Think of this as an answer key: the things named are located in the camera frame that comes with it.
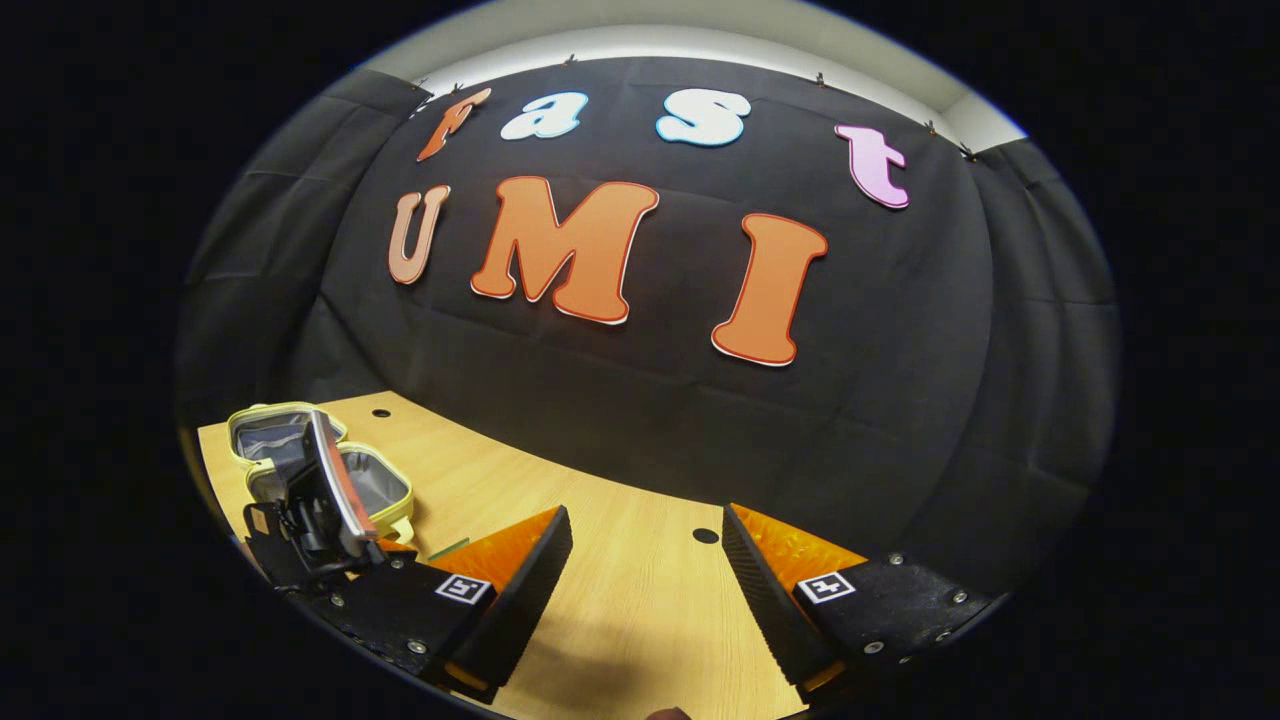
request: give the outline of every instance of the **orange letter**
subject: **orange letter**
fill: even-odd
[[[712,331],[716,350],[781,368],[796,357],[791,318],[809,263],[827,254],[827,238],[795,220],[753,213],[742,218],[751,260],[728,322]]]
[[[431,155],[439,152],[440,149],[444,147],[445,136],[457,132],[457,129],[462,127],[462,120],[467,119],[467,115],[471,114],[471,108],[484,102],[488,97],[489,88],[486,87],[445,110],[444,117],[440,118],[440,126],[435,128],[435,135],[433,135],[431,140],[426,142],[426,147],[417,154],[417,161],[421,163],[422,160],[426,160]]]
[[[435,234],[435,219],[440,217],[440,205],[449,196],[449,186],[439,184],[426,191],[426,197],[410,192],[396,204],[396,224],[392,225],[392,246],[387,251],[387,265],[392,278],[398,283],[410,284],[422,277],[426,256],[431,252],[431,237]],[[417,201],[426,209],[422,214],[422,227],[417,231],[417,246],[413,256],[404,256],[404,238],[408,236],[408,223],[413,219]]]
[[[511,256],[520,251],[520,282],[525,299],[536,302],[559,269],[573,258],[568,279],[552,293],[552,304],[566,315],[607,325],[627,319],[622,274],[631,240],[645,213],[658,206],[653,188],[630,182],[596,187],[564,220],[556,218],[552,186],[539,177],[508,178],[498,184],[502,209],[480,272],[471,290],[488,297],[516,293]]]

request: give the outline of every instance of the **pink letter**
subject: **pink letter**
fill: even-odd
[[[849,141],[849,173],[868,197],[886,208],[906,208],[906,191],[888,181],[888,164],[906,168],[902,154],[884,145],[884,135],[872,128],[836,126]]]

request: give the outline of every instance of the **white ceiling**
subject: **white ceiling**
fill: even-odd
[[[938,113],[970,92],[896,42],[797,0],[494,0],[415,33],[365,67],[417,81],[522,40],[628,24],[701,27],[787,45],[881,81]]]

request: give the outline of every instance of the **black fabric backdrop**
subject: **black fabric backdrop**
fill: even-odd
[[[489,100],[415,163],[442,113],[481,87]],[[746,96],[742,136],[712,149],[662,141],[662,101],[685,87]],[[526,102],[563,91],[590,97],[576,129],[498,137]],[[188,277],[187,421],[394,389],[557,462],[739,502],[861,553],[902,550],[984,592],[1011,589],[1071,523],[1111,434],[1117,315],[1097,238],[1030,142],[969,163],[868,100],[709,60],[530,70],[407,119],[420,100],[358,70],[250,163]],[[892,177],[909,208],[858,190],[836,124],[879,129],[906,156]],[[627,265],[626,323],[470,290],[494,190],[522,174],[548,178],[559,218],[603,182],[658,191]],[[452,195],[426,272],[397,284],[396,200],[435,184]],[[709,340],[742,282],[748,213],[829,243],[809,269],[791,327],[799,355],[783,369]]]

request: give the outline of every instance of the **wooden table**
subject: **wooden table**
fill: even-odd
[[[493,710],[512,717],[765,720],[804,708],[782,676],[719,543],[721,509],[580,473],[381,392],[323,404],[347,439],[378,448],[413,484],[424,561],[556,505],[573,551]],[[376,418],[374,409],[390,411]],[[252,502],[227,425],[200,428],[218,501],[237,537]]]

